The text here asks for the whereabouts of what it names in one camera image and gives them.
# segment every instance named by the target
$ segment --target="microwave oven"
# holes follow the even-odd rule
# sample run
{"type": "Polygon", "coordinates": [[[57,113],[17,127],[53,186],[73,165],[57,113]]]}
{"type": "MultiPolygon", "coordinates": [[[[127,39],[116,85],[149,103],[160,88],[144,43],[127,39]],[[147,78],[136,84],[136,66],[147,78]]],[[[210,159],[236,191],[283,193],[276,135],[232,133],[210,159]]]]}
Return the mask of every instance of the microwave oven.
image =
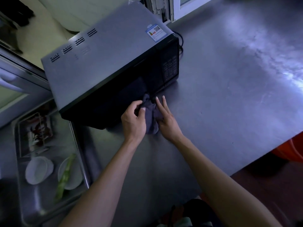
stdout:
{"type": "Polygon", "coordinates": [[[41,59],[61,117],[104,129],[132,101],[179,75],[179,39],[138,0],[128,0],[41,59]]]}

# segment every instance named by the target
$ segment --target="forearm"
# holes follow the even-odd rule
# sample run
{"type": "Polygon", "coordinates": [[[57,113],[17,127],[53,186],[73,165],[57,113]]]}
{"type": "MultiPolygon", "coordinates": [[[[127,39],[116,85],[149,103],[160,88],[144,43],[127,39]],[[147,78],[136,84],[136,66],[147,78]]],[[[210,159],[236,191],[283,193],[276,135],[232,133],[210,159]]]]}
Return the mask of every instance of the forearm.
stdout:
{"type": "Polygon", "coordinates": [[[259,200],[206,158],[190,140],[182,137],[174,144],[227,226],[281,226],[259,200]]]}
{"type": "Polygon", "coordinates": [[[124,178],[137,146],[124,142],[102,174],[61,223],[60,227],[110,226],[124,178]]]}

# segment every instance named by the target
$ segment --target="person's left hand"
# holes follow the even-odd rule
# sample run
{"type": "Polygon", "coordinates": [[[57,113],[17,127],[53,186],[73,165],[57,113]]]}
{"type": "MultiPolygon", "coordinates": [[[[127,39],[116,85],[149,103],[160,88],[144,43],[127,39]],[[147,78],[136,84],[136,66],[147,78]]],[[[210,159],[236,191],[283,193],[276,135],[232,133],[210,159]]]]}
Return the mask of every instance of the person's left hand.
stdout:
{"type": "Polygon", "coordinates": [[[136,107],[141,103],[142,100],[132,102],[121,116],[125,141],[137,146],[146,133],[145,107],[139,110],[138,116],[134,114],[136,107]]]}

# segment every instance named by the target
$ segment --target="white bowl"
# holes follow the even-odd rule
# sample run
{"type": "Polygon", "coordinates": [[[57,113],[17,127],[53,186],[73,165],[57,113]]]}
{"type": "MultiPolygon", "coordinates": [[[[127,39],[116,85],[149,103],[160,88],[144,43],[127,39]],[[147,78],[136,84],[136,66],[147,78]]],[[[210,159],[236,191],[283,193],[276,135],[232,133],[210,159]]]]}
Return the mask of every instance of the white bowl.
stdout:
{"type": "MultiPolygon", "coordinates": [[[[58,182],[62,178],[62,175],[66,168],[67,162],[68,162],[68,158],[65,159],[59,167],[58,182]]],[[[71,165],[69,179],[68,179],[64,189],[66,189],[66,190],[75,189],[76,187],[78,187],[81,184],[82,180],[83,180],[83,177],[82,177],[82,173],[81,173],[80,164],[78,162],[78,159],[76,158],[71,165]]]]}
{"type": "Polygon", "coordinates": [[[25,170],[25,179],[29,184],[36,185],[43,182],[54,170],[54,164],[46,157],[34,157],[25,170]]]}

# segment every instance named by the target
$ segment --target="energy label sticker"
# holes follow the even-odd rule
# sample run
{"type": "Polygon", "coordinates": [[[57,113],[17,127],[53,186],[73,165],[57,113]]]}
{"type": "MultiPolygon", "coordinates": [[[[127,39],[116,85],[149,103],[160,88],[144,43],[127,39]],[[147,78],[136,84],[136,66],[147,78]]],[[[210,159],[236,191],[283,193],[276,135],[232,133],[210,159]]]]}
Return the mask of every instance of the energy label sticker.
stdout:
{"type": "Polygon", "coordinates": [[[163,31],[157,24],[149,27],[146,30],[146,33],[150,35],[150,37],[157,42],[158,40],[162,39],[167,33],[163,31]]]}

